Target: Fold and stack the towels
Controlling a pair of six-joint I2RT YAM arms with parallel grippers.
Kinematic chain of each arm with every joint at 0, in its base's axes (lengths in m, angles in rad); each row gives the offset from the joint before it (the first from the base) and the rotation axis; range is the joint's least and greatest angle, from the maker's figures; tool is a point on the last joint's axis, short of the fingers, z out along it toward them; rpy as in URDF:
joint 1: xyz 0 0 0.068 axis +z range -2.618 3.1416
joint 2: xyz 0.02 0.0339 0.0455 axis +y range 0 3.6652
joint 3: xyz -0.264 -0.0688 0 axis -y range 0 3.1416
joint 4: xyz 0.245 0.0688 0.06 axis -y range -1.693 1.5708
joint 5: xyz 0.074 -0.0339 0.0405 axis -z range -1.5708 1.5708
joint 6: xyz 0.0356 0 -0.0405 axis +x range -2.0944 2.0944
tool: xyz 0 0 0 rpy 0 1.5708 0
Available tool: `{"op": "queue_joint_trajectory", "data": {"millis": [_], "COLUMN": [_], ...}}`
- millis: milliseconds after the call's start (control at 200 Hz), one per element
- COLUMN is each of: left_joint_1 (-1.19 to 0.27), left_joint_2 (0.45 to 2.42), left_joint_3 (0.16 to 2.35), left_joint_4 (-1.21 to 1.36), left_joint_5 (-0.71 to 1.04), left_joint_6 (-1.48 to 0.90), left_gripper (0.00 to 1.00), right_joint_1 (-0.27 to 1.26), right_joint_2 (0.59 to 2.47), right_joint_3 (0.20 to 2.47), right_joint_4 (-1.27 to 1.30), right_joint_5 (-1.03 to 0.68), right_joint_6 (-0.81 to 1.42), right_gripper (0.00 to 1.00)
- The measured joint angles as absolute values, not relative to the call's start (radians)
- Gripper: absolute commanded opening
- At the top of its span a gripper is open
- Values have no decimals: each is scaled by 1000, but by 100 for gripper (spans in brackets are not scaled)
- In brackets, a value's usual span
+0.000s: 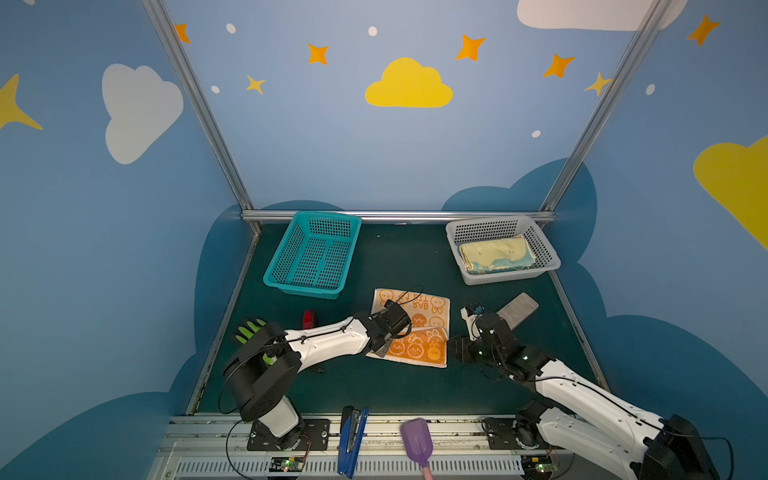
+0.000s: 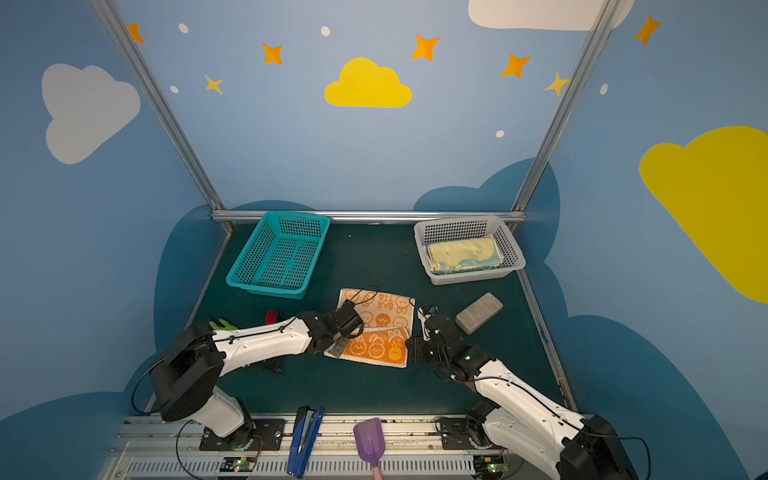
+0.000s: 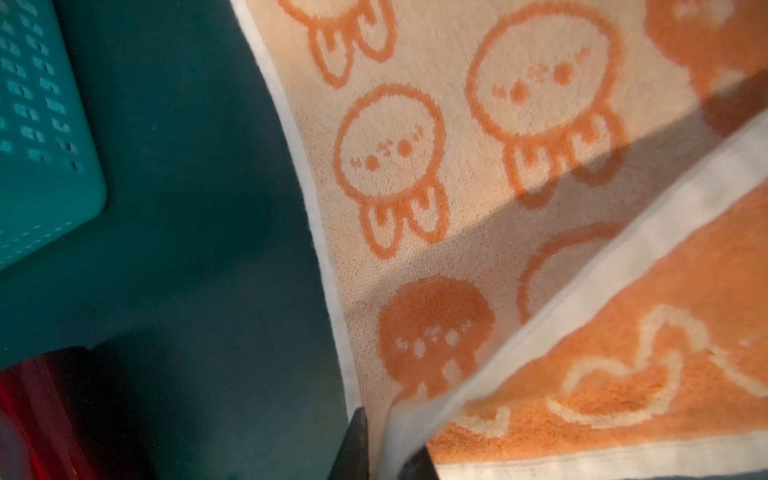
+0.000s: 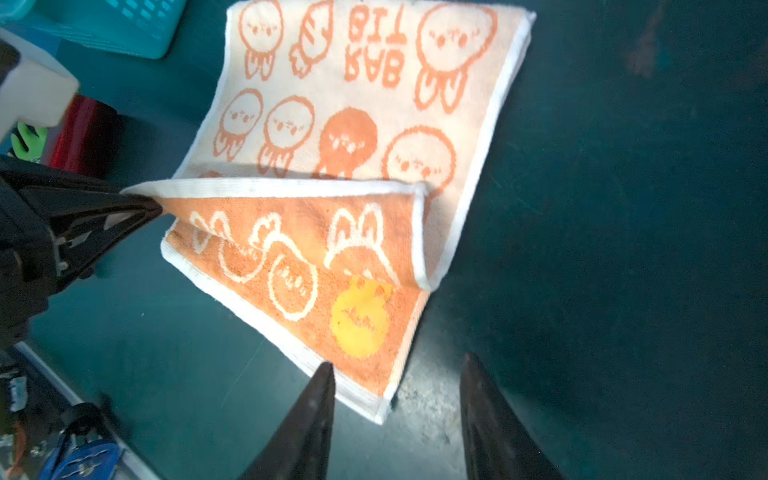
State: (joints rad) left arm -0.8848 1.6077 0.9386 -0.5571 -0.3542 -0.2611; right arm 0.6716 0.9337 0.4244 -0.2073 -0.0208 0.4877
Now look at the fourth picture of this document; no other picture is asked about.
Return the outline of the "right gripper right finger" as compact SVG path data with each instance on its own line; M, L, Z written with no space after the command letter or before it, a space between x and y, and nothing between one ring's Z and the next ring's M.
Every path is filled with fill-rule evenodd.
M469 479L561 479L477 355L460 375L464 457Z

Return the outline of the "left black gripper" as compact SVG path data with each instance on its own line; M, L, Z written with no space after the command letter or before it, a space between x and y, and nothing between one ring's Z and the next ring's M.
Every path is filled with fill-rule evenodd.
M1 346L128 236L158 218L149 197L105 181L1 157Z

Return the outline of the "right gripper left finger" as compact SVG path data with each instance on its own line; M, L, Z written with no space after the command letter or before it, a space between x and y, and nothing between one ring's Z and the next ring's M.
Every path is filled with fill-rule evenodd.
M334 367L323 362L242 479L325 479L335 411Z

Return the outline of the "teal plastic basket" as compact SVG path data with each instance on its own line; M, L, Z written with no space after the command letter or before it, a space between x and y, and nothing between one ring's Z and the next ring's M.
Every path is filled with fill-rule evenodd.
M185 0L10 0L1 23L18 24L101 51L157 60L165 56Z

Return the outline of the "orange cream patterned towel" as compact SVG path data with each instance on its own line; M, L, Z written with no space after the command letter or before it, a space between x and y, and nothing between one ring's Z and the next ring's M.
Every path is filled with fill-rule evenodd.
M536 19L456 1L240 1L172 178L165 260L382 424Z

